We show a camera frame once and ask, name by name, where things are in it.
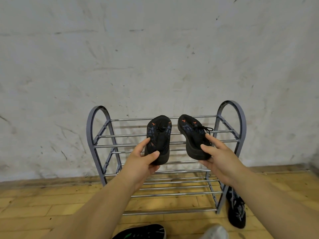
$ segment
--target hand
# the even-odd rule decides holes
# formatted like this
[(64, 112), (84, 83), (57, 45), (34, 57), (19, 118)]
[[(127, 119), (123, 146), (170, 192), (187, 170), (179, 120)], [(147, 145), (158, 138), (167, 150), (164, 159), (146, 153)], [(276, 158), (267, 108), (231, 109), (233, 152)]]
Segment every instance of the hand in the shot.
[(201, 149), (212, 157), (199, 162), (210, 169), (222, 183), (234, 187), (248, 169), (223, 142), (208, 134), (206, 138), (215, 145), (215, 148), (202, 144)]
[(127, 158), (123, 169), (117, 175), (117, 177), (120, 176), (124, 179), (126, 185), (130, 188), (133, 187), (134, 191), (140, 189), (146, 178), (160, 168), (159, 165), (150, 165), (160, 155), (159, 151), (155, 151), (144, 157), (141, 156), (143, 148), (149, 141), (150, 138), (146, 138), (134, 148)]

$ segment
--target black shoe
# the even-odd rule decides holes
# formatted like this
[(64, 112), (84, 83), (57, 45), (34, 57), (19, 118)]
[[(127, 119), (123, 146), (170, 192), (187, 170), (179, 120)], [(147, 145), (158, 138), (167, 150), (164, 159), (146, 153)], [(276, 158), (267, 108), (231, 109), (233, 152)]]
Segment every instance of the black shoe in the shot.
[(168, 161), (171, 131), (172, 122), (167, 116), (155, 117), (148, 123), (146, 137), (151, 140), (145, 147), (144, 155), (159, 151), (159, 157), (152, 165), (162, 165)]
[(232, 187), (228, 188), (226, 198), (229, 203), (228, 220), (230, 224), (243, 229), (246, 225), (245, 202)]
[(197, 160), (207, 160), (211, 157), (210, 154), (205, 153), (201, 149), (200, 145), (212, 145), (205, 137), (205, 131), (208, 131), (210, 134), (213, 131), (212, 128), (203, 126), (198, 120), (185, 114), (179, 117), (177, 127), (186, 138), (186, 152), (188, 156)]
[(128, 228), (116, 234), (113, 239), (166, 239), (166, 231), (159, 224)]

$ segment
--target shoe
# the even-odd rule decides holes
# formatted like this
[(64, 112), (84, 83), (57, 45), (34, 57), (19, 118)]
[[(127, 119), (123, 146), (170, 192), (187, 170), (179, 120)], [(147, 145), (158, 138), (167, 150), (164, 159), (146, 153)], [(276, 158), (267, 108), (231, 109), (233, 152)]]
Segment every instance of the shoe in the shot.
[(221, 225), (209, 228), (199, 239), (229, 239), (228, 233)]
[(232, 187), (228, 188), (226, 199), (229, 203), (228, 220), (230, 224), (243, 229), (246, 225), (245, 202)]
[(166, 231), (159, 224), (128, 228), (116, 234), (112, 239), (166, 239)]
[(152, 165), (162, 165), (168, 161), (171, 131), (172, 122), (167, 116), (155, 117), (148, 123), (146, 137), (151, 139), (145, 147), (144, 156), (159, 151), (159, 157)]
[(189, 116), (181, 115), (177, 123), (178, 130), (186, 138), (186, 152), (188, 156), (196, 160), (207, 160), (211, 157), (205, 153), (200, 145), (211, 146), (211, 142), (205, 137), (205, 131), (209, 134), (213, 128), (203, 126), (198, 120)]

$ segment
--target person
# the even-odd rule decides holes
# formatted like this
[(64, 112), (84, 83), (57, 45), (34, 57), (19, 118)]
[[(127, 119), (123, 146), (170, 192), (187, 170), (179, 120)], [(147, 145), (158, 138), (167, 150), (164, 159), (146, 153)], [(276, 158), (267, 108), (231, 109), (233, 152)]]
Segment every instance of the person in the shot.
[[(261, 176), (245, 167), (224, 143), (206, 134), (215, 145), (201, 148), (212, 157), (199, 161), (224, 184), (233, 187), (244, 199), (254, 215), (275, 239), (315, 239), (319, 237), (319, 213), (280, 191)], [(45, 239), (106, 239), (111, 238), (131, 195), (143, 185), (147, 177), (159, 169), (150, 165), (157, 157), (156, 151), (141, 156), (149, 138), (138, 144), (127, 158), (125, 166), (101, 191), (96, 193), (75, 214), (49, 232)], [(116, 239), (134, 237), (164, 239), (163, 227), (157, 224), (133, 229), (134, 233), (119, 233)], [(204, 239), (228, 238), (221, 226), (207, 231)]]

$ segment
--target person's right hand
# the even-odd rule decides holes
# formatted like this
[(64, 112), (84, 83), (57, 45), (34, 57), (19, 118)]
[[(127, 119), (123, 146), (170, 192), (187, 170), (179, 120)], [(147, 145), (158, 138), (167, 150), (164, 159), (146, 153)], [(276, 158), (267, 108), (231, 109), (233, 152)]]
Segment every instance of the person's right hand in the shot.
[(223, 142), (208, 134), (206, 138), (215, 145), (215, 148), (202, 144), (201, 149), (212, 157), (199, 162), (210, 169), (222, 183), (234, 187), (240, 177), (247, 172), (247, 167)]

